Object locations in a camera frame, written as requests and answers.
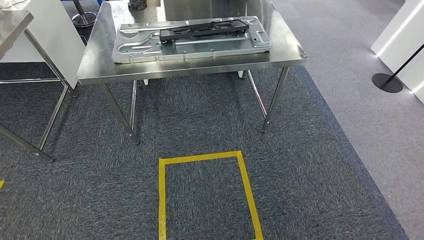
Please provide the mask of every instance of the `white display stand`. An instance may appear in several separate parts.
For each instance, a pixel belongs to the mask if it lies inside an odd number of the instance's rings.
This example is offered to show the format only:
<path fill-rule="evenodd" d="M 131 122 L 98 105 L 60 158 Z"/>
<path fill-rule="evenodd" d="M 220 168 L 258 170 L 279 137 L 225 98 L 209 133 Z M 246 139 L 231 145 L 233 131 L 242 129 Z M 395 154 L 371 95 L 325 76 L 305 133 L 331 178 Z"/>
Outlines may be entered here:
<path fill-rule="evenodd" d="M 384 29 L 371 50 L 395 72 L 424 44 L 424 0 L 408 0 Z M 424 103 L 424 51 L 397 77 Z"/>
<path fill-rule="evenodd" d="M 7 10 L 28 10 L 34 20 L 28 29 L 72 88 L 85 46 L 59 0 L 27 0 Z M 0 63 L 44 62 L 25 35 L 21 35 Z"/>

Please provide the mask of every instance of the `gray carpet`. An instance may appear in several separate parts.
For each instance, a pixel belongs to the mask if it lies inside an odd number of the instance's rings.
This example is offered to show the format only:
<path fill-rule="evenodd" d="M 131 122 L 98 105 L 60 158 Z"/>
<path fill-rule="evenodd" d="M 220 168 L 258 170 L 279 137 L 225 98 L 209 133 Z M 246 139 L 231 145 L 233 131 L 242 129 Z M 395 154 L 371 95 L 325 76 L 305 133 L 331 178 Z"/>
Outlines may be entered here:
<path fill-rule="evenodd" d="M 371 82 L 375 73 L 391 73 L 370 47 L 405 1 L 272 1 L 307 52 L 307 71 L 399 222 L 411 239 L 423 239 L 424 105 L 406 87 L 391 94 Z"/>
<path fill-rule="evenodd" d="M 279 70 L 252 73 L 268 105 Z M 110 88 L 128 116 L 132 84 Z M 0 122 L 37 143 L 60 89 L 0 85 Z M 289 72 L 267 134 L 250 83 L 235 72 L 152 79 L 137 96 L 137 146 L 98 87 L 78 92 L 45 146 L 56 162 L 0 135 L 3 238 L 157 238 L 158 158 L 234 150 L 264 237 L 406 238 L 303 67 Z M 169 237 L 254 237 L 233 159 L 167 166 L 166 194 Z"/>

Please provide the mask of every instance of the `metal table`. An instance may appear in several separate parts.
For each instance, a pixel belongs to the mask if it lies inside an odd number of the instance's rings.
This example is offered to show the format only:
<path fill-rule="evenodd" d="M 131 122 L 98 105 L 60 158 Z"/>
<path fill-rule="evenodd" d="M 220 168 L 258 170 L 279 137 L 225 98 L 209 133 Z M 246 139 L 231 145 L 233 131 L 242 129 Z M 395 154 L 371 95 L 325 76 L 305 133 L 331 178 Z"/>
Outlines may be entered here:
<path fill-rule="evenodd" d="M 242 16 L 259 18 L 272 42 L 272 49 L 269 52 L 131 64 L 116 64 L 112 60 L 114 42 L 121 24 Z M 262 127 L 262 131 L 265 132 L 289 67 L 303 65 L 307 58 L 296 37 L 270 0 L 147 0 L 147 8 L 140 11 L 130 11 L 126 0 L 107 1 L 101 5 L 97 14 L 77 78 L 81 85 L 100 85 L 132 141 L 138 143 L 134 132 L 137 80 L 236 71 L 241 76 L 242 71 L 245 71 L 265 118 Z M 268 111 L 262 103 L 250 73 L 250 70 L 263 68 L 282 68 Z M 108 83 L 125 81 L 133 81 L 129 122 L 107 86 Z"/>
<path fill-rule="evenodd" d="M 53 123 L 56 120 L 58 112 L 62 106 L 63 100 L 67 92 L 71 93 L 72 96 L 76 96 L 77 92 L 69 86 L 68 82 L 65 80 L 65 77 L 55 66 L 53 61 L 49 58 L 47 53 L 43 50 L 31 32 L 27 29 L 27 26 L 34 19 L 33 15 L 27 10 L 11 10 L 11 11 L 1 11 L 0 10 L 0 59 L 4 57 L 5 53 L 12 47 L 15 40 L 24 33 L 25 36 L 29 39 L 32 45 L 37 49 L 40 55 L 44 58 L 47 65 L 53 71 L 53 73 L 60 79 L 63 84 L 63 91 L 60 94 L 59 100 L 54 107 L 53 114 L 48 121 L 47 127 L 44 131 L 44 134 L 41 137 L 41 141 L 37 146 L 34 146 L 29 141 L 25 140 L 15 132 L 11 131 L 7 127 L 0 124 L 0 132 L 17 142 L 18 144 L 24 146 L 27 150 L 35 153 L 35 155 L 42 157 L 43 159 L 52 161 L 53 159 L 43 152 L 43 147 L 46 143 L 46 140 L 50 134 Z"/>

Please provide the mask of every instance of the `yellow tape square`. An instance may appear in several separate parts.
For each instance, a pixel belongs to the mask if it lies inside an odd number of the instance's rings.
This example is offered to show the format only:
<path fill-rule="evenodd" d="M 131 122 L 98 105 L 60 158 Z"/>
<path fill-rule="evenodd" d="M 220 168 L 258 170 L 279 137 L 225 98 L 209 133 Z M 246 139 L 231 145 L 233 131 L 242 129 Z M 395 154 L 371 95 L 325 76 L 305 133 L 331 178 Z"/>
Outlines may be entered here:
<path fill-rule="evenodd" d="M 165 165 L 182 164 L 196 161 L 205 161 L 213 159 L 237 158 L 238 167 L 240 169 L 241 180 L 246 193 L 247 204 L 252 218 L 253 230 L 256 240 L 262 240 L 261 224 L 259 222 L 258 213 L 256 211 L 255 200 L 253 198 L 251 185 L 249 183 L 248 172 L 246 170 L 245 161 L 243 160 L 242 151 L 227 151 L 194 156 L 182 156 L 174 158 L 159 158 L 159 213 L 158 213 L 158 229 L 159 240 L 167 238 L 167 217 L 166 217 L 166 201 L 165 201 Z"/>

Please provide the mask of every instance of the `glowing light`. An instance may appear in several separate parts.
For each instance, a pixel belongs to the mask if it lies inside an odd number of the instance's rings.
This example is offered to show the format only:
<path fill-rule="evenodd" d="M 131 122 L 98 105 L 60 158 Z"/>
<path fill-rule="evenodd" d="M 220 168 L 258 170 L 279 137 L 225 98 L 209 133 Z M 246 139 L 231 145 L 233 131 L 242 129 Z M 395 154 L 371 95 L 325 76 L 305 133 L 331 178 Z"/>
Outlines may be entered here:
<path fill-rule="evenodd" d="M 400 25 L 399 29 L 391 36 L 391 38 L 386 42 L 383 48 L 377 53 L 377 57 L 380 57 L 386 48 L 393 42 L 393 40 L 399 35 L 399 33 L 405 28 L 405 26 L 411 21 L 411 19 L 418 13 L 421 7 L 424 5 L 424 0 L 416 6 L 416 8 L 411 12 L 411 14 L 406 18 L 406 20 Z"/>
<path fill-rule="evenodd" d="M 420 88 L 424 87 L 424 81 L 422 81 L 418 86 L 416 86 L 416 88 L 414 88 L 411 93 L 414 94 L 416 93 L 418 90 L 420 90 Z"/>

